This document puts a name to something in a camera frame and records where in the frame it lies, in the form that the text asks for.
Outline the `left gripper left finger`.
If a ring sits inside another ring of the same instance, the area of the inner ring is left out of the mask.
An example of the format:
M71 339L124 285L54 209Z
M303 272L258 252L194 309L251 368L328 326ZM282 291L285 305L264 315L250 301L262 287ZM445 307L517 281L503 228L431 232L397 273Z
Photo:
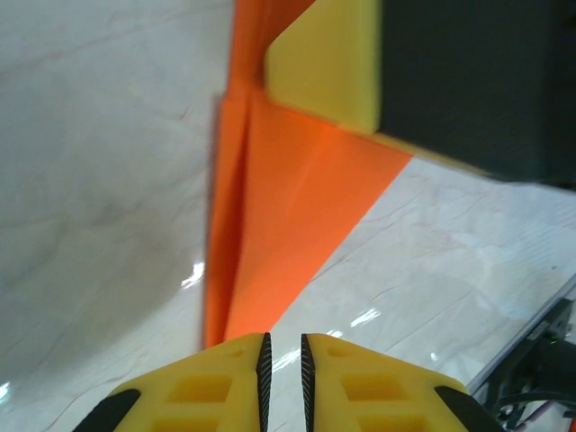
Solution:
M82 431L267 431L268 333L228 340L116 387Z

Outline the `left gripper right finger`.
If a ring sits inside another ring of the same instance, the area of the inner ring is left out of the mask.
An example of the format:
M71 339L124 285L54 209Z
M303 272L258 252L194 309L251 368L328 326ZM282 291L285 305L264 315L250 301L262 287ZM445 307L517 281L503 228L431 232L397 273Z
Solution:
M498 421L447 375L325 334L301 336L309 431L497 431Z

